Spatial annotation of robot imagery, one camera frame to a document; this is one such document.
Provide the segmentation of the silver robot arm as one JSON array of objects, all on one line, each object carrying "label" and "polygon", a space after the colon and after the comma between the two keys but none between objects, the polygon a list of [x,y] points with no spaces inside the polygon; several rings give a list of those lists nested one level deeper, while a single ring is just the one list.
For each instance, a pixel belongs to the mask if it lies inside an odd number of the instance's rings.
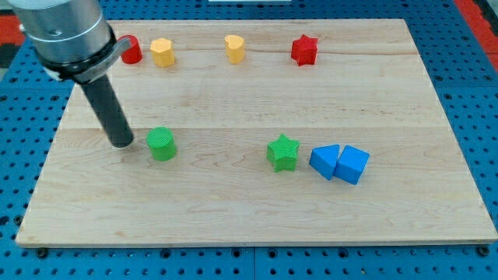
[{"label": "silver robot arm", "polygon": [[9,4],[54,79],[94,82],[132,46],[129,39],[116,39],[97,0],[9,0]]}]

